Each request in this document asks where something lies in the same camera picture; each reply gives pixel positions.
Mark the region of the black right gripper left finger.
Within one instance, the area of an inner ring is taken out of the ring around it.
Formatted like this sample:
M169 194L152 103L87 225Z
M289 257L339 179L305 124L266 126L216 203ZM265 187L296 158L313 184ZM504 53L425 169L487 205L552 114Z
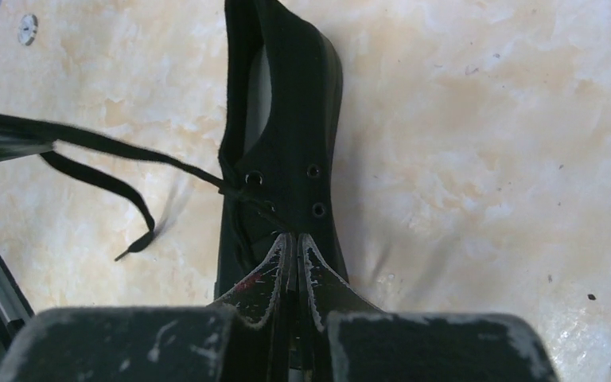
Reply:
M210 306L208 375L214 381L287 381L287 290L294 238L280 234L266 258Z

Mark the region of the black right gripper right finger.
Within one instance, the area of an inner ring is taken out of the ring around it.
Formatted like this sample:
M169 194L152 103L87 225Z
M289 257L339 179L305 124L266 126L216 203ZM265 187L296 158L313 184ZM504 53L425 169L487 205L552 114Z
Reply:
M298 237L298 301L300 345L305 381L331 381L332 364L327 317L332 312L380 312L357 294L325 261L313 237Z

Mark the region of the black shoelace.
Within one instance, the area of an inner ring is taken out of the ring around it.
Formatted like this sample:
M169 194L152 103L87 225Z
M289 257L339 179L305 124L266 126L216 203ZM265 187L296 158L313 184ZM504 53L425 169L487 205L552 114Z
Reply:
M37 156L41 157L55 170L69 177L85 182L89 185L94 185L95 187L105 189L106 191L127 199L142 214L147 226L147 232L139 239L134 241L123 253L118 255L115 258L115 261L119 261L131 253L138 253L145 250L160 235L161 231L157 229L155 220L151 215L146 202L136 189L116 177L93 169L82 163L75 162L57 153L55 151L56 142L65 142L71 145L120 158L144 162L156 162L178 168L179 170L191 174L202 181L214 185L220 194L241 203L250 205L259 214L263 215L266 220L278 226L282 231L288 232L290 230L287 223L278 218L274 212L269 210L268 207L260 203L260 201L258 201L256 198L250 196L246 190L236 188L199 167L184 163L172 156L169 156L168 154L163 154L162 152L150 150L141 146L131 145L123 140L115 139L108 135L100 134L81 127L43 120L36 121L38 121L38 124L36 127L32 128L32 131L41 137L54 140L54 148L52 151L38 154Z

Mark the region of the black canvas sneaker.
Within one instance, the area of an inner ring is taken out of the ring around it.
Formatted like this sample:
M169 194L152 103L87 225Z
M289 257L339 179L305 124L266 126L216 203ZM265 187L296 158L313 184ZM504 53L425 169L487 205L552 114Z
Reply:
M326 263L348 272L333 219L331 177L343 72L331 41L277 1L228 1L227 122L218 158L247 202L223 203L214 294L253 271L281 232L311 235Z

